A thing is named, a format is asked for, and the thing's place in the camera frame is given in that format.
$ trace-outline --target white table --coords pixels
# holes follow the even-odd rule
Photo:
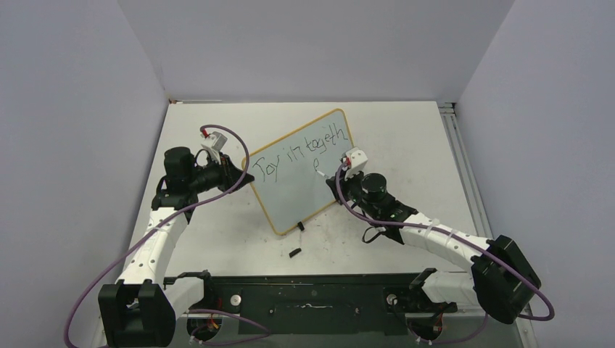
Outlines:
[[[201,148],[199,127],[219,124],[237,132],[250,151],[334,109],[345,111],[355,145],[368,155],[366,172],[383,174],[401,202],[448,226],[476,235],[469,206],[435,102],[172,104],[146,185],[131,244],[148,223],[155,186],[165,174],[163,154],[175,146]],[[235,164],[244,157],[232,136],[223,149]],[[219,194],[212,190],[199,196]],[[335,204],[306,224],[276,236],[249,186],[197,208],[180,237],[167,276],[209,270],[214,276],[415,273],[428,267],[460,270],[447,261],[386,237],[360,238],[367,225]],[[289,259],[297,247],[302,252]]]

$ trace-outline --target gray wall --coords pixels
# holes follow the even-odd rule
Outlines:
[[[128,245],[166,104],[117,2],[1,2],[2,347],[62,346],[76,297]]]
[[[457,101],[513,0],[120,0],[165,90]]]
[[[534,323],[541,347],[615,347],[614,15],[516,0],[457,108],[492,228],[556,307]]]

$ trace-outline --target screw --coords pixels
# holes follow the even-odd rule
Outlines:
[[[393,305],[393,301],[395,301],[397,299],[397,296],[395,296],[395,294],[389,294],[389,296],[387,296],[387,303],[389,304],[389,306]]]
[[[241,296],[239,296],[239,295],[231,296],[231,305],[237,307],[241,303],[242,303],[242,297]]]

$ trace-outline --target whiteboard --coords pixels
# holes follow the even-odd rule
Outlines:
[[[285,234],[335,202],[317,171],[333,176],[353,144],[346,114],[333,109],[250,154],[251,186],[273,232]]]

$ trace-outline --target purple cable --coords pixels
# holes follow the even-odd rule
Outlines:
[[[242,138],[239,137],[237,135],[237,133],[235,133],[232,130],[228,129],[227,127],[223,127],[221,125],[204,125],[204,126],[201,127],[201,132],[205,128],[221,129],[222,131],[226,131],[226,132],[230,133],[232,136],[234,136],[239,141],[239,143],[242,145],[242,147],[244,148],[244,151],[246,153],[246,165],[245,165],[244,171],[242,172],[242,175],[239,176],[239,179],[237,180],[237,182],[235,182],[235,184],[233,186],[231,186],[228,190],[224,191],[223,193],[221,193],[221,194],[219,194],[217,196],[214,196],[212,198],[206,199],[204,201],[194,203],[192,205],[189,205],[188,207],[184,207],[184,208],[174,212],[173,214],[169,215],[163,221],[158,223],[158,225],[156,225],[155,228],[152,228],[152,230],[150,232],[148,232],[145,236],[143,236],[143,238],[141,238],[139,241],[137,241],[136,244],[133,245],[127,252],[122,254],[122,256],[120,256],[116,261],[111,262],[111,265],[107,266],[107,268],[105,268],[97,277],[95,277],[95,279],[86,287],[86,289],[83,291],[83,293],[81,295],[79,295],[79,297],[77,298],[77,301],[73,305],[73,308],[70,310],[68,318],[66,319],[66,323],[65,323],[65,326],[64,326],[64,344],[66,344],[66,347],[68,347],[68,348],[77,348],[77,346],[75,346],[70,341],[70,338],[68,336],[68,331],[70,329],[70,323],[73,321],[73,318],[75,317],[75,313],[77,312],[77,309],[81,305],[81,302],[83,302],[83,300],[86,298],[86,296],[90,293],[90,291],[92,291],[92,289],[96,286],[96,284],[103,277],[105,277],[113,268],[115,268],[115,266],[119,265],[120,262],[122,262],[126,257],[128,257],[130,254],[132,254],[135,250],[137,250],[141,245],[143,245],[143,243],[145,243],[145,241],[147,241],[147,239],[149,239],[149,237],[153,236],[154,233],[158,232],[158,228],[163,227],[166,223],[170,222],[172,219],[176,218],[180,214],[183,214],[187,210],[194,209],[194,208],[196,208],[198,206],[201,206],[203,204],[211,203],[211,202],[213,202],[213,201],[215,201],[217,199],[220,199],[220,198],[226,196],[227,194],[230,194],[231,192],[233,192],[237,188],[237,186],[239,186],[241,181],[243,181],[244,178],[246,177],[246,174],[248,173],[248,168],[249,168],[249,151],[248,151],[248,147],[246,146],[246,143],[244,143]]]
[[[340,176],[342,174],[342,169],[344,168],[344,164],[341,164],[339,166],[339,168],[337,168],[337,171],[335,172],[335,189],[337,190],[337,195],[339,197],[341,197],[341,201],[344,205],[344,207],[346,207],[346,209],[350,212],[350,214],[354,215],[356,218],[366,221],[367,223],[371,223],[371,224],[376,224],[376,225],[389,225],[389,226],[398,226],[398,227],[413,227],[413,228],[428,228],[429,226],[427,225],[423,225],[423,224],[419,224],[419,223],[399,223],[396,221],[378,221],[378,220],[374,220],[371,219],[369,217],[363,217],[361,214],[357,213],[356,211],[352,210],[350,208],[350,205],[348,205],[348,202],[346,202],[346,200],[344,199],[344,194],[342,194],[342,188],[339,186],[339,179]],[[436,232],[440,232],[445,234],[446,236],[450,236],[450,238],[455,239],[456,241],[467,245],[468,247],[471,247],[472,249],[486,255],[487,257],[489,257],[493,262],[497,263],[499,266],[503,267],[505,270],[507,270],[508,272],[510,272],[513,276],[515,276],[517,279],[519,279],[525,286],[527,286],[530,290],[532,290],[538,297],[540,297],[543,302],[545,303],[545,305],[547,305],[547,308],[549,309],[549,314],[544,316],[544,317],[535,317],[533,315],[525,315],[525,314],[520,314],[519,318],[523,318],[523,319],[529,319],[529,320],[536,320],[536,321],[549,321],[551,319],[553,319],[553,317],[555,317],[555,309],[553,308],[553,305],[551,304],[551,302],[549,301],[549,299],[536,287],[534,286],[534,284],[532,284],[530,281],[528,281],[525,277],[523,277],[521,274],[519,274],[519,272],[517,272],[516,270],[514,270],[511,266],[509,266],[508,264],[506,264],[504,261],[500,260],[498,257],[496,257],[494,254],[488,252],[487,250],[481,248],[480,246],[467,241],[459,236],[456,236],[455,234],[446,231],[445,229],[439,228],[439,227],[432,227],[432,231],[436,231]],[[482,329],[484,328],[484,326],[482,326],[477,332],[476,334],[478,334],[480,331],[482,331]]]
[[[224,347],[224,346],[231,346],[233,344],[239,344],[239,343],[244,343],[244,342],[250,342],[250,341],[255,341],[257,339],[264,339],[265,337],[269,337],[271,335],[271,330],[269,330],[268,328],[266,328],[265,326],[260,325],[259,323],[250,320],[248,318],[244,318],[244,317],[240,317],[238,315],[235,314],[231,314],[231,313],[227,313],[227,312],[222,312],[221,310],[190,310],[189,313],[204,313],[204,314],[219,314],[219,315],[226,315],[227,317],[233,318],[233,319],[237,319],[239,321],[243,321],[244,323],[248,323],[254,327],[257,327],[261,330],[263,330],[265,333],[260,335],[260,336],[253,336],[253,337],[248,337],[247,339],[237,339],[235,341],[227,341],[227,342],[207,342],[207,341],[201,341],[201,344],[203,344],[204,346],[214,346],[214,347]],[[199,330],[201,330],[202,328],[206,327],[207,325],[201,325],[198,328],[195,328],[191,333],[190,336],[194,337],[194,334],[196,334],[197,332],[199,332]]]

